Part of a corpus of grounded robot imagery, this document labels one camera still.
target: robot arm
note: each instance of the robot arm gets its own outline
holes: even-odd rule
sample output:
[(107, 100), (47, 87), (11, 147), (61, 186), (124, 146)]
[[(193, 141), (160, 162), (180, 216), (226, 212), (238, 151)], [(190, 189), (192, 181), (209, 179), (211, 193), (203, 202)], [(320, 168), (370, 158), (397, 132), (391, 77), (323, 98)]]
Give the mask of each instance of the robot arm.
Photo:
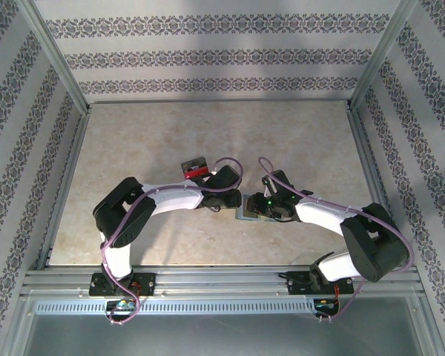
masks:
[[(273, 175), (293, 187), (283, 171), (275, 171)], [(343, 236), (346, 242), (347, 252), (327, 254), (310, 266), (313, 289), (344, 277), (362, 276), (368, 281), (377, 282), (408, 259), (406, 246), (387, 228), (359, 214), (330, 208), (318, 204), (316, 200), (306, 201), (269, 176), (263, 177), (262, 182), (266, 191), (249, 197), (248, 211), (276, 220), (286, 218), (319, 225)], [(310, 191), (302, 192), (305, 195), (313, 194)], [(358, 210), (397, 229), (382, 205), (372, 203)]]
[(128, 286), (132, 280), (130, 264), (131, 243), (139, 236), (148, 219), (153, 215), (178, 209), (210, 208), (219, 211), (221, 208), (237, 208), (241, 204), (241, 195), (237, 189), (224, 192), (208, 192), (199, 188), (220, 189), (233, 185), (238, 179), (229, 165), (222, 167), (216, 174), (209, 174), (204, 180), (197, 177), (185, 180), (172, 186), (186, 188), (169, 188), (167, 185), (140, 184), (134, 177), (124, 179), (93, 211), (96, 225), (102, 242), (107, 242), (122, 222), (127, 210), (124, 205), (132, 205), (146, 191), (154, 191), (138, 202), (127, 222), (120, 230), (113, 245), (104, 250), (107, 267), (111, 274), (122, 284)]

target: white wall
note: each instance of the white wall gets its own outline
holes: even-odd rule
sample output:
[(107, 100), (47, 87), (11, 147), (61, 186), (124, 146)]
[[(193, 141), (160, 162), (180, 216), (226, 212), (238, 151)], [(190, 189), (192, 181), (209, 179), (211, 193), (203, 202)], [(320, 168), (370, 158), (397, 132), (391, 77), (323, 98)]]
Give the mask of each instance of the white wall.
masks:
[(0, 0), (0, 350), (80, 117), (15, 3)]
[(420, 1), (359, 108), (445, 343), (445, 1)]
[(399, 0), (38, 0), (89, 102), (348, 99)]

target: marble floor tile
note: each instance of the marble floor tile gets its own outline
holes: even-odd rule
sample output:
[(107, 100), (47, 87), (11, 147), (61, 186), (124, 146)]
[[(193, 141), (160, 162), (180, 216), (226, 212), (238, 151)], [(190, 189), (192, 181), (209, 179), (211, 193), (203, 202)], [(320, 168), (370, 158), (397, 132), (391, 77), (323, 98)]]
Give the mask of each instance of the marble floor tile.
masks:
[[(180, 163), (238, 158), (240, 190), (262, 190), (259, 156), (296, 188), (349, 205), (370, 203), (343, 102), (160, 102), (94, 105), (50, 259), (100, 264), (92, 210), (122, 179), (181, 182)], [(344, 241), (318, 226), (236, 220), (234, 210), (152, 217), (132, 246), (133, 264), (308, 264)]]

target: vented metal panel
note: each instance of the vented metal panel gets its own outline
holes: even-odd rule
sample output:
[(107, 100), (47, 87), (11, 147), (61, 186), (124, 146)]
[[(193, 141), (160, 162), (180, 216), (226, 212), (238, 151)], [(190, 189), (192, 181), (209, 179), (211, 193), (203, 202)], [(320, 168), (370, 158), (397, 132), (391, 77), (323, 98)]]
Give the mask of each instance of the vented metal panel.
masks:
[[(102, 314), (105, 300), (46, 300), (36, 304), (35, 313), (58, 314)], [(290, 300), (145, 300), (140, 314), (151, 315), (215, 315), (215, 314), (294, 314), (313, 313), (313, 299)]]
[(9, 355), (435, 355), (420, 350), (404, 298), (359, 299), (321, 324), (294, 313), (145, 315), (123, 327), (103, 315), (36, 315), (24, 339), (24, 352)]

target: purple cable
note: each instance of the purple cable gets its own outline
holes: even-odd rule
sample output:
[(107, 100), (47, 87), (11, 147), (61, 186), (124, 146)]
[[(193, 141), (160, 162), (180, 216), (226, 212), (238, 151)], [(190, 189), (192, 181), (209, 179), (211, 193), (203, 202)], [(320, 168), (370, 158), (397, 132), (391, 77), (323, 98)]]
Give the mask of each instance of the purple cable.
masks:
[(122, 221), (120, 222), (119, 226), (117, 226), (117, 229), (113, 232), (113, 234), (111, 235), (111, 237), (109, 238), (109, 240), (104, 243), (104, 245), (101, 247), (101, 255), (102, 255), (102, 265), (104, 266), (104, 270), (107, 272), (109, 278), (112, 280), (112, 282), (114, 282), (119, 288), (121, 288), (121, 290), (123, 290), (125, 293), (129, 294), (131, 297), (133, 297), (135, 299), (135, 308), (133, 309), (132, 313), (125, 318), (124, 320), (121, 321), (115, 321), (114, 319), (112, 319), (112, 315), (113, 312), (111, 312), (111, 314), (109, 315), (108, 319), (111, 321), (111, 323), (116, 323), (119, 325), (122, 325), (124, 323), (127, 323), (128, 321), (132, 320), (138, 313), (140, 310), (140, 299), (139, 296), (137, 296), (135, 293), (133, 293), (130, 289), (125, 288), (113, 275), (111, 270), (108, 267), (108, 263), (107, 263), (107, 259), (105, 258), (105, 251), (110, 248), (114, 241), (116, 240), (116, 238), (119, 236), (120, 231), (124, 228), (126, 222), (128, 221), (130, 215), (132, 214), (132, 212), (135, 210), (135, 208), (138, 206), (138, 204), (144, 200), (144, 198), (148, 197), (149, 195), (156, 193), (158, 191), (164, 191), (167, 189), (189, 189), (189, 190), (193, 190), (193, 191), (209, 191), (209, 192), (213, 192), (213, 193), (222, 193), (224, 191), (230, 191), (231, 189), (236, 189), (239, 187), (240, 183), (243, 180), (243, 174), (244, 174), (244, 168), (243, 165), (241, 165), (241, 163), (232, 157), (223, 157), (218, 159), (214, 164), (213, 164), (213, 168), (222, 161), (232, 161), (235, 162), (240, 169), (240, 173), (239, 173), (239, 179), (233, 184), (228, 186), (227, 188), (221, 188), (221, 189), (213, 189), (213, 188), (204, 188), (204, 187), (195, 187), (195, 186), (187, 186), (187, 185), (165, 185), (163, 187), (159, 187), (157, 189), (151, 189), (149, 191), (146, 191), (144, 194), (142, 194), (140, 197), (137, 198), (137, 200), (135, 200), (135, 202), (133, 202), (132, 206), (128, 209), (127, 213), (125, 213), (124, 218), (122, 219)]
[[(290, 190), (292, 193), (295, 193), (296, 195), (298, 195), (298, 196), (300, 196), (300, 197), (302, 197), (304, 199), (311, 200), (312, 202), (315, 202), (317, 204), (328, 206), (330, 208), (334, 208), (334, 209), (337, 209), (337, 210), (342, 210), (342, 211), (348, 211), (348, 212), (356, 213), (356, 214), (359, 214), (359, 215), (361, 215), (363, 217), (367, 217), (368, 219), (370, 219), (370, 220), (374, 221), (375, 223), (383, 226), (384, 228), (387, 228), (389, 231), (391, 231), (393, 234), (395, 234), (403, 242), (403, 244), (406, 246), (407, 251), (409, 252), (409, 261), (407, 262), (407, 264), (404, 267), (396, 269), (395, 271), (392, 271), (391, 273), (404, 272), (404, 271), (408, 270), (412, 266), (412, 264), (414, 263), (414, 249), (410, 245), (409, 241), (407, 241), (405, 236), (403, 236), (402, 233), (399, 230), (393, 228), (387, 222), (384, 222), (383, 220), (378, 219), (377, 217), (373, 217), (372, 215), (367, 214), (364, 211), (357, 210), (357, 209), (351, 208), (349, 206), (344, 206), (344, 205), (341, 205), (341, 204), (337, 204), (335, 202), (329, 202), (328, 200), (322, 200), (322, 199), (317, 199), (317, 198), (314, 198), (314, 197), (310, 197), (309, 195), (306, 195), (306, 194), (304, 194), (304, 193), (302, 193), (300, 191), (296, 191), (290, 185), (287, 185), (284, 182), (281, 182), (276, 177), (274, 177), (274, 175), (272, 174), (272, 172), (274, 171), (274, 166), (272, 165), (272, 163), (268, 159), (266, 159), (265, 157), (259, 157), (258, 161), (259, 161), (259, 164), (262, 167), (262, 169), (267, 173), (267, 175), (269, 177), (271, 177), (271, 179), (273, 181), (279, 183), (281, 186), (283, 186), (285, 189)], [(264, 166), (263, 161), (267, 162), (270, 165), (270, 170), (267, 169)], [(356, 296), (360, 293), (361, 288), (363, 287), (365, 282), (366, 282), (366, 280), (363, 278), (361, 280), (359, 286), (356, 288), (355, 292), (351, 296), (351, 298), (349, 298), (348, 302), (346, 302), (346, 305), (336, 315), (334, 315), (331, 318), (332, 320), (337, 319), (338, 317), (340, 317), (345, 312), (345, 310), (347, 310), (347, 308), (351, 305), (351, 303), (356, 298)]]

